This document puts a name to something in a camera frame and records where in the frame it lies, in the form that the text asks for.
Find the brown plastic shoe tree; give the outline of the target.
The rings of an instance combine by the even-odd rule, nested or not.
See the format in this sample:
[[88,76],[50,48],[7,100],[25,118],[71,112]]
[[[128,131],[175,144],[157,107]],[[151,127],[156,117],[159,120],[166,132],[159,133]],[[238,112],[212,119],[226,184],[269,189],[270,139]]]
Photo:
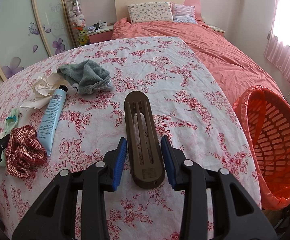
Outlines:
[[165,179],[165,168],[148,97],[129,93],[124,101],[126,135],[133,181],[154,189]]

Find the red checked scrunchie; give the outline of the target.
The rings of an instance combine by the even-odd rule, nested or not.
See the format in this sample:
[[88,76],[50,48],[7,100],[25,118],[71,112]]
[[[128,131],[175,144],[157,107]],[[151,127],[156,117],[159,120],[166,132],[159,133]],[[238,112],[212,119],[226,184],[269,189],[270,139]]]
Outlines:
[[31,168],[43,165],[47,158],[46,150],[31,125],[13,129],[5,156],[8,174],[20,179],[29,178]]

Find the light blue cream tube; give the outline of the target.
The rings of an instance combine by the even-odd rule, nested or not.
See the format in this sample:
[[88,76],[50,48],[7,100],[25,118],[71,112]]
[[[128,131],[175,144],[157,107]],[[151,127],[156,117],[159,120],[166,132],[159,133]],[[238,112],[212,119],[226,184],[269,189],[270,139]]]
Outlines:
[[55,90],[40,122],[37,139],[44,147],[48,157],[52,153],[54,135],[65,103],[67,91],[68,88],[65,85],[60,85]]

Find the orange plastic laundry basket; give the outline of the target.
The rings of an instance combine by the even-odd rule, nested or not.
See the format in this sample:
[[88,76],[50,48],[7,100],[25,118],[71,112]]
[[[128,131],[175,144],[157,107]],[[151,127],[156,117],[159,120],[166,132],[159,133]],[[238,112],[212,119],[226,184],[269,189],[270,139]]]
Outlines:
[[290,105],[264,86],[248,88],[233,110],[252,152],[264,209],[290,204]]

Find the floral pink tablecloth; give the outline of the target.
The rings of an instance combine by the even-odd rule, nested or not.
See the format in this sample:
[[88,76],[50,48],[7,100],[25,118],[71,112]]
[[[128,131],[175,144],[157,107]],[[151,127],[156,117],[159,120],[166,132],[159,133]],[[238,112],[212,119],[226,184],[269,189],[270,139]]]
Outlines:
[[164,176],[155,168],[153,137],[167,139],[187,159],[208,170],[226,168],[261,202],[246,136],[233,107],[202,59],[178,37],[138,37],[73,49],[33,64],[0,84],[0,132],[12,110],[18,127],[38,129],[45,109],[23,108],[33,85],[60,66],[91,60],[110,73],[113,89],[81,95],[68,86],[51,155],[24,178],[0,167],[0,219],[10,237],[45,187],[63,169],[79,172],[101,161],[120,138],[132,146],[120,185],[105,193],[110,239],[177,239],[184,191],[167,179],[142,189],[134,181]]

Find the crumpled white paper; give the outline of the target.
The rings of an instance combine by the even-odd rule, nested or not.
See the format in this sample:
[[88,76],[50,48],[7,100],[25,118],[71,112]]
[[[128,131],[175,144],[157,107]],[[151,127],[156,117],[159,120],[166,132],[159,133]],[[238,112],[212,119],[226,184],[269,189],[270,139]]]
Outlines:
[[52,73],[49,76],[39,76],[32,85],[34,98],[25,101],[20,105],[20,108],[41,109],[49,103],[56,89],[60,85],[69,85],[69,83],[57,73]]

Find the grey green sock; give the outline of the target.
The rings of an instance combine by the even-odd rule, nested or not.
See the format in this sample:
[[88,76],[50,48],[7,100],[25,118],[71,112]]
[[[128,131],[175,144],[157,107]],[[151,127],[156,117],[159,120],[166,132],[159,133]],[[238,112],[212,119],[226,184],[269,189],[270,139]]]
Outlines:
[[80,95],[93,94],[97,91],[110,92],[113,89],[110,72],[92,60],[77,64],[63,64],[57,69]]

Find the wardrobe with purple flowers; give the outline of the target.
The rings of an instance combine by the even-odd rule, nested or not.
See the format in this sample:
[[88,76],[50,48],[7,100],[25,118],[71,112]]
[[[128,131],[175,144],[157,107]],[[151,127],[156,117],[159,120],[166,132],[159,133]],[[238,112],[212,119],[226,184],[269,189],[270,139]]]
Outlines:
[[65,0],[0,0],[0,77],[74,48]]

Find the pink white nightstand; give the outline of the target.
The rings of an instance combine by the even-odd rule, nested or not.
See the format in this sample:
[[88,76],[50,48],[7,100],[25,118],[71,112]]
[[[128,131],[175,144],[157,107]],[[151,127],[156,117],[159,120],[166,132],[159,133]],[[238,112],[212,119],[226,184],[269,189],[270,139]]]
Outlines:
[[104,29],[98,29],[93,33],[88,33],[90,44],[109,41],[112,38],[113,25],[110,25]]

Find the clear tube of plush toys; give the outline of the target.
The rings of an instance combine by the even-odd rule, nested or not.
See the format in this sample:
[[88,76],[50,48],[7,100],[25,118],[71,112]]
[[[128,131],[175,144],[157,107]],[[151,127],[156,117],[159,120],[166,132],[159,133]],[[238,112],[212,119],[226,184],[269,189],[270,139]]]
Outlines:
[[70,26],[78,46],[88,44],[85,16],[82,12],[81,0],[67,0],[67,13]]

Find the pink window curtain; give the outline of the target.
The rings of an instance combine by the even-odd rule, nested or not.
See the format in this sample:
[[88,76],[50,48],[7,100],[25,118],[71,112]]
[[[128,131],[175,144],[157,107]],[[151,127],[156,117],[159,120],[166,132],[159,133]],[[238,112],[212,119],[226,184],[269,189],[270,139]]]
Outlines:
[[275,0],[264,56],[290,83],[290,0]]

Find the right side nightstand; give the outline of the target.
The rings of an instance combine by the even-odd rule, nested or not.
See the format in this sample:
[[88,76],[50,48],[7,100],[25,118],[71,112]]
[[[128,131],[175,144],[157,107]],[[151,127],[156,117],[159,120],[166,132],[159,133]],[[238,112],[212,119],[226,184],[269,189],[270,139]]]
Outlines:
[[218,35],[224,37],[225,36],[225,31],[223,29],[220,29],[219,27],[216,27],[215,25],[210,25],[208,24],[208,26],[215,31]]

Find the bed with coral duvet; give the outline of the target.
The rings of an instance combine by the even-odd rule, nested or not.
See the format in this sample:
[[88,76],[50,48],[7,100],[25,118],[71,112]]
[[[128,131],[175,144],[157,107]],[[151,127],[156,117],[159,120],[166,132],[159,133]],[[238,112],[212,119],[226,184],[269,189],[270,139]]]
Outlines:
[[[273,78],[219,32],[201,19],[200,0],[114,0],[117,22],[113,39],[145,36],[180,37],[207,67],[230,103],[234,103],[251,86],[281,91]],[[195,23],[144,22],[132,24],[128,5],[146,2],[171,2],[195,7]]]

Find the pink striped pillow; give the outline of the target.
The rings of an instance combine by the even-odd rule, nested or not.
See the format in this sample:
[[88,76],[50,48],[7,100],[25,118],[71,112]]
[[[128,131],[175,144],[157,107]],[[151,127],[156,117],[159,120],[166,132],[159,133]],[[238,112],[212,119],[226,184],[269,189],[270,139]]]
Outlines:
[[197,24],[195,19],[195,6],[181,5],[171,2],[170,7],[174,22]]

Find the floral white pillow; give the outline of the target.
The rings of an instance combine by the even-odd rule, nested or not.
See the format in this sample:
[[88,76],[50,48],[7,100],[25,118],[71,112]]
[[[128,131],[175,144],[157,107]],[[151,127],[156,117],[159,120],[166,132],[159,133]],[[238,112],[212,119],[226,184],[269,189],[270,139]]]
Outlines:
[[154,21],[173,22],[169,2],[148,2],[127,6],[132,24]]

